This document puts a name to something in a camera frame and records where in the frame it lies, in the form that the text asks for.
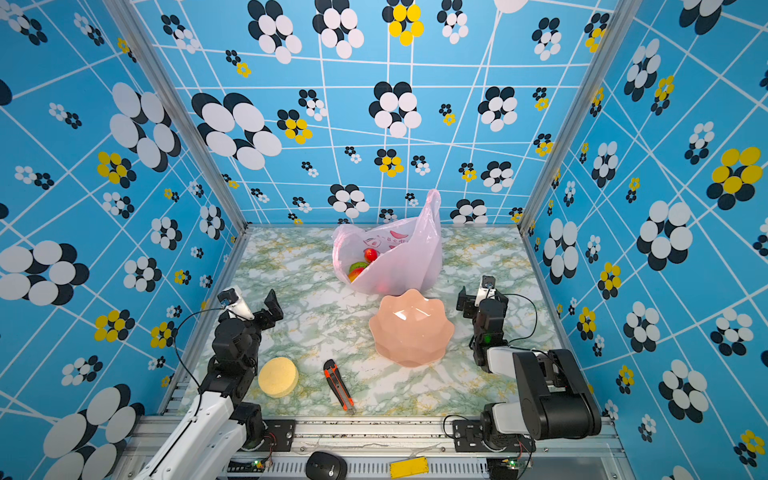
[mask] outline plastic bag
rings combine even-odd
[[[363,261],[363,251],[373,248],[379,257],[354,282],[349,267]],[[435,284],[442,269],[440,193],[430,190],[418,217],[405,218],[364,230],[343,224],[333,232],[333,271],[353,290],[368,294],[402,295]]]

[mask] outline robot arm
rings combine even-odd
[[[495,278],[483,276],[477,296],[466,288],[457,310],[472,318],[475,363],[483,371],[517,380],[518,400],[492,403],[481,414],[484,440],[505,447],[511,437],[582,438],[600,433],[600,411],[589,392],[573,353],[566,349],[534,352],[515,349],[504,340],[502,326],[508,299],[495,291]]]
[[[261,332],[283,318],[275,291],[252,313],[238,286],[218,296],[224,305],[213,342],[214,356],[190,410],[139,472],[139,480],[211,480],[245,444],[264,438],[261,407],[243,402],[258,366]]]

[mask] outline black mouse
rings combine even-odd
[[[310,480],[344,480],[346,462],[328,452],[314,452],[306,461],[306,477]]]

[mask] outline scalloped bowl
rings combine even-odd
[[[385,296],[368,326],[376,352],[407,367],[440,360],[455,330],[443,303],[427,300],[415,289]]]

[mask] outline green marble surface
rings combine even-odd
[[[455,333],[445,356],[417,368],[401,367],[380,356],[374,347],[368,321],[382,297],[351,290],[333,274],[333,228],[258,228],[249,239],[235,274],[249,306],[258,310],[270,288],[277,292],[285,319],[263,334],[259,368],[268,360],[285,356],[296,364],[299,383],[281,399],[264,395],[256,380],[246,401],[261,404],[265,416],[345,415],[323,376],[323,363],[339,365],[358,415],[478,415],[483,406],[517,395],[514,379],[484,373],[467,347],[472,323],[455,310],[462,286],[477,290],[482,274],[493,275],[505,293],[520,293],[538,309],[538,327],[519,346],[539,349],[560,346],[551,317],[538,288],[522,238],[516,228],[449,227],[442,229],[443,267],[433,288],[422,292],[442,300]],[[510,297],[505,338],[526,336],[534,326],[531,304]],[[204,377],[213,355],[207,342],[195,376]],[[190,384],[182,412],[194,397]]]

